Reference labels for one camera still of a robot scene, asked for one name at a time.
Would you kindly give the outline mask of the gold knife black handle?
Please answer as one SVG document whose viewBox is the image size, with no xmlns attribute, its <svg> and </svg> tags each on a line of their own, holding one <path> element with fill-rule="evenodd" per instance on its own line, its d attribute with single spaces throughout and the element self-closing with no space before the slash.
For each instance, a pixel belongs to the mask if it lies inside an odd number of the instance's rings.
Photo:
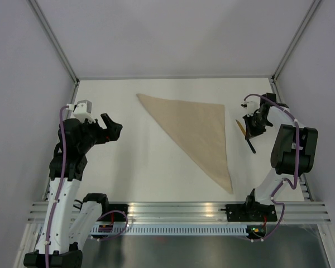
<svg viewBox="0 0 335 268">
<path fill-rule="evenodd" d="M 236 119 L 236 123 L 237 123 L 238 127 L 240 128 L 240 130 L 241 130 L 243 136 L 246 137 L 246 134 L 247 134 L 247 133 L 246 133 L 246 130 L 244 129 L 242 123 L 241 123 L 239 120 L 237 120 L 237 119 Z M 245 140 L 246 140 L 248 146 L 250 147 L 252 153 L 255 154 L 255 153 L 256 153 L 256 150 L 255 150 L 255 148 L 253 147 L 253 145 L 252 145 L 252 143 L 250 142 L 250 140 L 247 140 L 247 139 L 245 139 Z"/>
</svg>

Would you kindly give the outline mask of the beige cloth napkin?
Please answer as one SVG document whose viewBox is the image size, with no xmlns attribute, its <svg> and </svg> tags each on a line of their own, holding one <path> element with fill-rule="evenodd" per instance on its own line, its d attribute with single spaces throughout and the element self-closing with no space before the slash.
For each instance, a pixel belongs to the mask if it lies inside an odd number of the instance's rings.
<svg viewBox="0 0 335 268">
<path fill-rule="evenodd" d="M 224 105 L 155 98 L 141 93 L 137 97 L 156 123 L 204 173 L 232 194 Z"/>
</svg>

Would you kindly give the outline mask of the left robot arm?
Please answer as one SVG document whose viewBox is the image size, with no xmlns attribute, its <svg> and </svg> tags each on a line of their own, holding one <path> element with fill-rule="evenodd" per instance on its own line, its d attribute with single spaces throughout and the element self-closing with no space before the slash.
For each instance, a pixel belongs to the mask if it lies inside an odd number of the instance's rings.
<svg viewBox="0 0 335 268">
<path fill-rule="evenodd" d="M 41 236 L 33 252 L 24 256 L 24 267 L 81 267 L 83 247 L 95 222 L 111 214 L 104 193 L 89 193 L 82 200 L 79 214 L 72 219 L 76 194 L 80 188 L 86 154 L 95 145 L 117 141 L 123 126 L 108 114 L 90 121 L 69 118 L 59 123 L 59 143 L 49 165 L 50 192 Z"/>
</svg>

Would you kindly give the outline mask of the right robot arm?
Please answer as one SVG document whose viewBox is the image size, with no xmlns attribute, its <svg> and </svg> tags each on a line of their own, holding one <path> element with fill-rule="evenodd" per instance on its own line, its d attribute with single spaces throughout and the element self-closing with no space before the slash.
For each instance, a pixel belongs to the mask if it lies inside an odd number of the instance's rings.
<svg viewBox="0 0 335 268">
<path fill-rule="evenodd" d="M 249 94 L 241 106 L 246 109 L 243 120 L 247 142 L 264 134 L 267 127 L 277 130 L 270 156 L 271 170 L 247 196 L 243 210 L 247 219 L 255 221 L 263 215 L 263 207 L 282 205 L 276 197 L 284 187 L 288 185 L 295 190 L 300 176 L 311 171 L 318 131 L 300 123 L 286 104 L 276 101 L 273 93 Z"/>
</svg>

